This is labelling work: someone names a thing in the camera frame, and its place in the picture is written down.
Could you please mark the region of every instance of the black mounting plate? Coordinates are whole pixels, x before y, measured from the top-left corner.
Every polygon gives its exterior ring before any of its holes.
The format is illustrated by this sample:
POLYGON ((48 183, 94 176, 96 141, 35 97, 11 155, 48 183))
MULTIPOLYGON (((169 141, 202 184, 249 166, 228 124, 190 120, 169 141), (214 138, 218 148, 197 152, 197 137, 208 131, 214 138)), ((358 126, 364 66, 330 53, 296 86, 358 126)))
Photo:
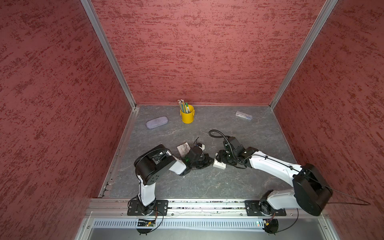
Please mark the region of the black mounting plate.
MULTIPOLYGON (((259 200, 245 200, 245 209, 247 211, 247 216, 263 216, 266 217, 261 211, 259 211, 258 207, 259 206, 259 200)), ((287 213, 285 212, 285 209, 279 209, 275 210, 272 215, 275 214, 275 216, 283 217, 287 216, 287 213)))
MULTIPOLYGON (((157 210, 161 212, 164 216, 166 216, 167 210, 168 210, 168 200, 156 200, 156 203, 153 207, 157 207, 157 210)), ((154 216, 155 213, 156 213, 155 211, 152 211, 147 216, 154 216)), ((127 215, 128 216, 145 216, 140 210, 138 210, 137 199, 133 199, 129 202, 127 215)))

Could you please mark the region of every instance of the ventilated metal panel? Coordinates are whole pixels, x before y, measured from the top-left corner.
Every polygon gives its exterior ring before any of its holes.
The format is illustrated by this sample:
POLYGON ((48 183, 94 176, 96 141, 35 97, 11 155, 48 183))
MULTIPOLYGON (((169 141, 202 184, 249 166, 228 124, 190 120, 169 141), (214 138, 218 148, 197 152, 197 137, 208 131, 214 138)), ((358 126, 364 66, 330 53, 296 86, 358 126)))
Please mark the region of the ventilated metal panel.
MULTIPOLYGON (((208 219, 208 218, 165 218, 158 228, 206 229, 206 230, 262 230, 264 224, 259 218, 208 219)), ((146 228, 137 227, 137 219, 96 218, 93 228, 146 228)))

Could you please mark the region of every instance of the yellow pencil cup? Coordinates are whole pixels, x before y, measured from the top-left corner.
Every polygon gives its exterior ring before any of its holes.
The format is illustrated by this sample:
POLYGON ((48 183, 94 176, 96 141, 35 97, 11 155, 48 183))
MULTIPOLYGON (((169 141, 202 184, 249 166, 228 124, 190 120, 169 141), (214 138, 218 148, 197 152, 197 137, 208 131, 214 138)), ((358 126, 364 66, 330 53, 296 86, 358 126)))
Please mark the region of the yellow pencil cup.
POLYGON ((188 106, 189 106, 189 110, 191 111, 190 113, 183 113, 180 110, 180 115, 181 115, 181 119, 182 119, 183 123, 193 122, 193 118, 195 116, 195 109, 192 107, 192 105, 188 105, 188 106))

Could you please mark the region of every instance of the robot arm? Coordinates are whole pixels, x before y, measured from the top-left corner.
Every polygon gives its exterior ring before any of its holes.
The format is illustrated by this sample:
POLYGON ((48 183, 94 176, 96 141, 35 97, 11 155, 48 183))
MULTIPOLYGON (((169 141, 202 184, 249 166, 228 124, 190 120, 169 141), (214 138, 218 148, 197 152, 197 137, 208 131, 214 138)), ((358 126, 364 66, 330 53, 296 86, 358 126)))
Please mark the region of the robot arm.
MULTIPOLYGON (((236 166, 237 164, 265 171, 291 185, 293 188, 283 191, 270 190, 260 199, 258 210, 270 215, 275 210, 301 208, 311 215, 318 216, 324 209, 333 192, 320 172, 311 164, 301 166, 270 157, 253 147, 245 149, 234 137, 224 141, 226 150, 220 150, 216 161, 236 166), (237 157, 228 149, 230 144, 237 157)), ((139 208, 144 215, 153 211, 156 202, 155 185, 167 170, 184 176, 194 169, 209 166, 213 159, 203 155, 204 145, 193 146, 183 159, 171 154, 163 145, 151 149, 134 163, 136 175, 140 181, 138 194, 139 208)))
POLYGON ((245 149, 235 137, 224 141, 225 150, 220 150, 216 161, 236 166, 237 164, 265 171, 291 185, 283 191, 270 190, 260 199, 258 210, 265 215, 278 209, 303 209, 318 216, 324 209, 333 192, 320 172, 311 164, 301 166, 270 157, 256 148, 245 149), (231 157, 228 144, 237 159, 231 157))
POLYGON ((138 209, 144 215, 153 211, 156 202, 155 187, 157 180, 168 170, 184 176, 192 169, 202 169, 213 163, 207 154, 203 155, 205 146, 197 144, 191 148, 185 158, 180 159, 160 144, 138 157, 134 163, 136 176, 140 182, 138 209))

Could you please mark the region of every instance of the coiled black cable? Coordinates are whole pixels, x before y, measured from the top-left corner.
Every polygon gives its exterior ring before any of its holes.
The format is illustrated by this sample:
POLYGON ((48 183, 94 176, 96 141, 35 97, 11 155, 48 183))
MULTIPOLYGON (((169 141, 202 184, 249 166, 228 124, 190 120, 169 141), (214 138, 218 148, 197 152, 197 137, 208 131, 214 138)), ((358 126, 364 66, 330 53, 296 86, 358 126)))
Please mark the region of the coiled black cable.
MULTIPOLYGON (((225 141, 228 143, 228 146, 229 146, 229 149, 230 149, 230 153, 232 154, 233 159, 234 159, 236 162, 238 162, 239 164, 244 164, 243 161, 240 161, 240 160, 238 159, 237 155, 235 155, 235 153, 233 152, 232 146, 231 146, 231 144, 230 144, 229 141, 228 141, 228 138, 229 138, 230 136, 224 135, 222 132, 220 132, 219 130, 216 130, 216 129, 212 129, 212 130, 210 130, 210 131, 208 132, 208 135, 211 136, 211 137, 215 137, 215 138, 222 138, 222 137, 223 137, 223 138, 225 139, 225 141), (221 136, 213 135, 213 134, 212 134, 213 132, 217 132, 217 133, 219 133, 221 136)), ((246 166, 244 166, 244 167, 237 167, 237 166, 235 166, 235 165, 232 165, 232 166, 234 166, 235 168, 239 168, 239 169, 245 169, 245 168, 247 168, 246 166)))

